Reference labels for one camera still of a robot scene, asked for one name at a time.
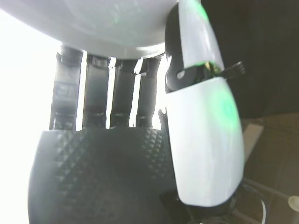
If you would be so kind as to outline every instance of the bright white background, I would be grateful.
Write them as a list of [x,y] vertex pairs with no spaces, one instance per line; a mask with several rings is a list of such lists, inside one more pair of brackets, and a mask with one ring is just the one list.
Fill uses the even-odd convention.
[[0,11],[1,224],[28,224],[28,178],[49,126],[58,44]]

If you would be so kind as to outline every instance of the white plastic panel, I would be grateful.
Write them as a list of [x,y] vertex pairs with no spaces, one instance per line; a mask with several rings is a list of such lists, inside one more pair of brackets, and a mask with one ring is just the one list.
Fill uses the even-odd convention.
[[200,0],[181,0],[178,11],[184,68],[212,62],[223,70],[218,43]]
[[166,18],[176,3],[176,0],[1,0],[0,8],[71,47],[100,56],[133,59],[164,52]]
[[225,79],[168,93],[166,106],[179,198],[204,207],[225,202],[244,166],[242,128]]

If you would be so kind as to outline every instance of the diamond texture pattern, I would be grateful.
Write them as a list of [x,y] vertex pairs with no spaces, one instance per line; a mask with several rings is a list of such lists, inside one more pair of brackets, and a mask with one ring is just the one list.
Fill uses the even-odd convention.
[[30,224],[167,224],[159,195],[174,189],[161,131],[44,132],[29,184]]

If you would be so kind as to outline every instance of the exposed wiring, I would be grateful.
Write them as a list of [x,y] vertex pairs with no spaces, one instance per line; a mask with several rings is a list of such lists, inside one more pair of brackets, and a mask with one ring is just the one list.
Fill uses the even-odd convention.
[[266,224],[267,223],[267,213],[268,213],[268,209],[265,203],[265,199],[264,196],[254,187],[251,187],[250,185],[243,183],[242,186],[244,187],[245,190],[255,193],[256,195],[258,195],[260,197],[261,203],[262,203],[262,207],[263,207],[263,219],[262,219],[262,224]]

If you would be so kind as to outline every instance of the white round object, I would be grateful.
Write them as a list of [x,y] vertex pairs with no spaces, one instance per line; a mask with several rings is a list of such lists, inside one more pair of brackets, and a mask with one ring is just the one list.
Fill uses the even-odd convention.
[[166,19],[176,3],[177,0],[1,0],[0,8],[73,48],[99,56],[134,59],[164,52]]
[[294,211],[299,212],[299,196],[289,197],[288,203]]

